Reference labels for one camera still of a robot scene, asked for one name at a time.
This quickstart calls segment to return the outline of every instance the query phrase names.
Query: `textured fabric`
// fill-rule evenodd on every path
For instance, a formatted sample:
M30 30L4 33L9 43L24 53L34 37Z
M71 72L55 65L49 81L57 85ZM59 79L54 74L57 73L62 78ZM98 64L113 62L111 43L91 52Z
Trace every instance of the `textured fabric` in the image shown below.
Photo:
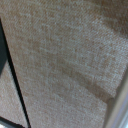
M33 128L102 128L128 59L126 0L1 0Z
M27 128L24 112L13 82L8 62L0 76L0 117Z

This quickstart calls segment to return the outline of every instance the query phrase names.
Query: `gray fabric surface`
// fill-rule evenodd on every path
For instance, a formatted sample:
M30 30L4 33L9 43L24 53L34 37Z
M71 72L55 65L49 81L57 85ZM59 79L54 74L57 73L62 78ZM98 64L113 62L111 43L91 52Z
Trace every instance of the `gray fabric surface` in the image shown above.
M27 128L27 122L13 82L8 62L0 76L0 117Z
M127 1L1 0L33 128L102 128L128 59Z

